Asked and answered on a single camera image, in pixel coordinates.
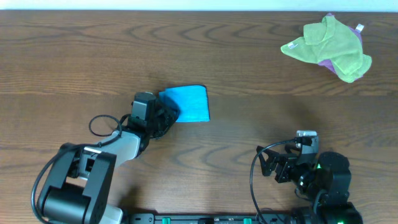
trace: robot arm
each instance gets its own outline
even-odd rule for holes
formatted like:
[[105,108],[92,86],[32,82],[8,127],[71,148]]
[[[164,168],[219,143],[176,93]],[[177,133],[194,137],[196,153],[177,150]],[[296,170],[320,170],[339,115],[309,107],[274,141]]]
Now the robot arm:
[[315,131],[297,131],[295,139],[301,142],[295,147],[286,145],[286,154],[266,149],[267,160],[259,156],[263,176],[275,171],[278,183],[293,182],[312,204],[293,209],[288,223],[363,223],[359,212],[348,202],[348,158],[337,152],[323,152],[317,159],[319,138]]
[[[165,135],[177,116],[152,93],[137,93],[122,133],[114,131],[100,142],[119,136],[116,141],[79,150],[68,150],[75,147],[71,143],[62,145],[60,151],[66,153],[53,163],[37,201],[41,215],[51,223],[120,223],[122,211],[106,204],[113,170],[139,156],[150,139]],[[66,182],[67,177],[87,182],[80,187]]]

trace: blue cloth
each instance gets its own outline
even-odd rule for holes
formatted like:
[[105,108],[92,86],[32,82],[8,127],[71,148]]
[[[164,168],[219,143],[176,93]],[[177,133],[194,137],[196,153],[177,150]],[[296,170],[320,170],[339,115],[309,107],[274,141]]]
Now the blue cloth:
[[209,106],[206,87],[201,85],[167,88],[159,93],[159,99],[179,111],[176,122],[209,122]]

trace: black cable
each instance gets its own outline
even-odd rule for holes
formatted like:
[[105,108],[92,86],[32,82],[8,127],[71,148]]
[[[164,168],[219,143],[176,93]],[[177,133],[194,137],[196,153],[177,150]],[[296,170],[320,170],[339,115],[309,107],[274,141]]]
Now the black cable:
[[94,134],[95,136],[98,136],[98,137],[108,137],[108,136],[112,135],[112,133],[109,133],[109,134],[97,134],[97,133],[95,133],[95,132],[92,130],[92,128],[91,128],[91,125],[93,124],[93,122],[94,122],[97,118],[111,118],[111,119],[113,119],[114,121],[117,122],[118,126],[116,127],[116,129],[118,129],[119,126],[121,127],[121,124],[123,124],[124,120],[125,120],[128,116],[130,116],[130,114],[125,114],[125,115],[122,116],[122,118],[121,118],[120,120],[118,120],[118,119],[116,119],[114,116],[107,115],[107,114],[97,115],[97,116],[95,116],[93,119],[91,119],[91,121],[88,123],[88,130],[90,131],[91,134]]
[[321,194],[325,194],[325,193],[328,193],[328,192],[326,190],[323,190],[323,189],[321,189],[317,193],[317,196],[315,197],[315,201],[314,201],[313,207],[312,207],[312,210],[313,210],[314,214],[317,214],[318,202],[319,202],[319,199],[321,197]]
[[[260,211],[263,211],[263,210],[270,210],[270,211],[274,211],[272,208],[262,208],[262,209],[260,209]],[[282,223],[285,223],[285,220],[283,220],[278,214],[275,214],[276,215],[276,217],[278,217],[278,219],[279,219],[279,221],[281,221]],[[256,220],[258,220],[259,221],[259,223],[261,223],[261,220],[259,220],[258,219],[258,216],[259,216],[259,214],[258,214],[258,212],[257,212],[257,214],[256,214]]]
[[310,199],[299,196],[299,194],[297,193],[298,191],[299,191],[299,188],[294,189],[294,193],[296,194],[296,196],[297,196],[299,199],[303,199],[303,200],[306,200],[306,201],[308,201],[308,202],[311,202]]
[[109,141],[103,142],[103,143],[99,142],[97,144],[79,144],[79,145],[73,146],[71,148],[59,151],[55,156],[53,156],[53,158],[51,158],[46,163],[46,165],[43,167],[43,169],[38,174],[38,176],[37,176],[37,178],[36,178],[36,180],[35,180],[35,182],[33,184],[32,195],[31,195],[31,198],[30,198],[30,202],[31,202],[31,206],[32,206],[32,210],[33,210],[34,215],[42,223],[50,223],[51,224],[51,222],[48,222],[48,221],[44,220],[43,216],[40,214],[39,209],[36,206],[35,196],[36,196],[37,186],[39,185],[39,182],[40,182],[41,178],[43,177],[45,171],[51,166],[51,164],[53,164],[56,160],[61,158],[67,152],[77,151],[79,149],[84,149],[84,147],[103,147],[103,146],[107,146],[109,144],[114,143],[116,140],[118,140],[121,137],[121,135],[122,135],[122,124],[121,124],[121,122],[117,118],[115,118],[114,116],[110,116],[110,115],[106,115],[106,114],[98,115],[98,116],[95,116],[93,119],[91,119],[91,121],[89,123],[89,129],[90,129],[91,133],[93,133],[92,130],[91,130],[91,124],[96,118],[99,118],[99,117],[111,118],[111,119],[113,119],[114,121],[117,122],[117,124],[118,124],[117,128],[119,129],[119,133],[118,133],[118,135],[116,137],[112,138]]
[[[263,152],[265,152],[265,150],[267,150],[269,148],[272,148],[274,146],[278,146],[278,145],[281,145],[281,144],[287,144],[287,143],[291,143],[291,142],[295,142],[295,139],[273,143],[273,144],[261,149],[256,154],[256,156],[254,156],[253,162],[251,163],[251,169],[250,169],[250,192],[251,192],[251,198],[253,199],[253,203],[254,203],[254,206],[255,206],[258,214],[261,214],[261,211],[260,211],[260,208],[259,208],[259,206],[258,206],[258,204],[256,202],[256,198],[254,196],[254,191],[253,191],[253,171],[254,171],[254,165],[256,163],[256,160]],[[262,215],[260,215],[260,217],[261,217],[261,220],[264,222],[263,224],[268,224],[266,219]]]

